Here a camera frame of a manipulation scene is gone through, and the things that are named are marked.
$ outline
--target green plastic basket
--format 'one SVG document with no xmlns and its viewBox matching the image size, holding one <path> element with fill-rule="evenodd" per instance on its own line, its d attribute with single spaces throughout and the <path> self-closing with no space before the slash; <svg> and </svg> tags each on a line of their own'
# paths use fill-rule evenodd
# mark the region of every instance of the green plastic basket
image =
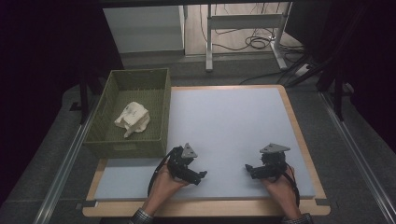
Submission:
<svg viewBox="0 0 396 224">
<path fill-rule="evenodd" d="M 167 68 L 111 71 L 83 146 L 100 159 L 164 157 L 170 100 Z M 131 102 L 148 110 L 150 122 L 142 133 L 124 138 L 126 129 L 117 127 L 114 120 Z"/>
</svg>

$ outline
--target power strip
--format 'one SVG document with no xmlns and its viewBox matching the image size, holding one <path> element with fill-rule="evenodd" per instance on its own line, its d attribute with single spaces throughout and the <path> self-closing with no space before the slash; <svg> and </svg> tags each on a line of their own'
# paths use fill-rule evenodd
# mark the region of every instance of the power strip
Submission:
<svg viewBox="0 0 396 224">
<path fill-rule="evenodd" d="M 297 77 L 300 77 L 300 76 L 302 76 L 303 74 L 305 74 L 306 72 L 308 72 L 309 71 L 309 69 L 311 68 L 311 65 L 309 65 L 309 64 L 304 64 L 299 70 L 297 70 L 297 72 L 295 73 L 295 75 L 297 76 Z"/>
</svg>

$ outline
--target metal rail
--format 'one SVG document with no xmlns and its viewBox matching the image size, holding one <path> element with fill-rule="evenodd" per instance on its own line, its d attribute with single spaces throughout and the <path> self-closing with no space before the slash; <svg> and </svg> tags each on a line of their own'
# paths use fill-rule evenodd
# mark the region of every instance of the metal rail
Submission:
<svg viewBox="0 0 396 224">
<path fill-rule="evenodd" d="M 58 202 L 61 193 L 64 190 L 64 184 L 66 183 L 67 177 L 69 177 L 70 171 L 72 170 L 76 157 L 79 153 L 79 149 L 81 148 L 82 142 L 84 141 L 84 137 L 88 131 L 88 126 L 91 121 L 93 111 L 96 108 L 98 102 L 98 97 L 93 96 L 91 100 L 92 109 L 85 123 L 79 126 L 78 132 L 70 148 L 67 150 L 66 155 L 64 156 L 64 161 L 59 167 L 58 173 L 54 177 L 52 184 L 49 187 L 49 191 L 47 192 L 47 195 L 44 198 L 44 201 L 37 212 L 35 221 L 33 222 L 34 224 L 49 223 L 56 203 Z"/>
<path fill-rule="evenodd" d="M 358 169 L 361 172 L 361 175 L 363 176 L 363 179 L 366 182 L 367 187 L 372 192 L 385 219 L 389 224 L 396 223 L 396 209 L 391 201 L 391 198 L 388 196 L 382 185 L 379 183 L 378 179 L 375 177 L 373 170 L 370 168 L 370 165 L 368 164 L 367 160 L 364 159 L 361 150 L 359 149 L 358 145 L 356 144 L 355 140 L 350 134 L 345 123 L 343 121 L 340 121 L 338 117 L 335 115 L 334 111 L 332 110 L 332 101 L 329 95 L 320 92 L 319 96 L 325 103 L 327 107 L 327 111 L 329 112 L 330 117 L 332 118 L 332 121 L 334 122 L 337 131 L 343 137 L 346 143 L 346 147 L 352 156 L 352 159 L 358 166 Z"/>
</svg>

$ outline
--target wrist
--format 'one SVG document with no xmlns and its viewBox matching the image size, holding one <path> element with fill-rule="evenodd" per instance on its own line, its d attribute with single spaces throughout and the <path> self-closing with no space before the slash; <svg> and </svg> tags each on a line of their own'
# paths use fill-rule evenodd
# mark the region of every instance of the wrist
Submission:
<svg viewBox="0 0 396 224">
<path fill-rule="evenodd" d="M 153 217 L 157 210 L 160 208 L 161 204 L 162 203 L 155 198 L 148 197 L 143 203 L 142 209 L 145 213 Z"/>
<path fill-rule="evenodd" d="M 297 204 L 295 203 L 285 203 L 285 204 L 281 204 L 280 206 L 286 218 L 289 220 L 295 220 L 303 216 Z"/>
</svg>

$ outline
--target metal stand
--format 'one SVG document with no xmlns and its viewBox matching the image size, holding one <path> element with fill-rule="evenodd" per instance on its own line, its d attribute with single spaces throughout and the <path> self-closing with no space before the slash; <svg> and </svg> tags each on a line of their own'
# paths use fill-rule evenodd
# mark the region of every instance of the metal stand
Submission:
<svg viewBox="0 0 396 224">
<path fill-rule="evenodd" d="M 278 28 L 275 38 L 272 39 L 274 41 L 271 41 L 270 45 L 279 68 L 286 70 L 285 60 L 279 53 L 279 42 L 289 16 L 290 6 L 291 3 L 288 3 L 282 14 L 212 16 L 211 5 L 207 5 L 206 72 L 213 71 L 212 30 L 215 29 Z"/>
</svg>

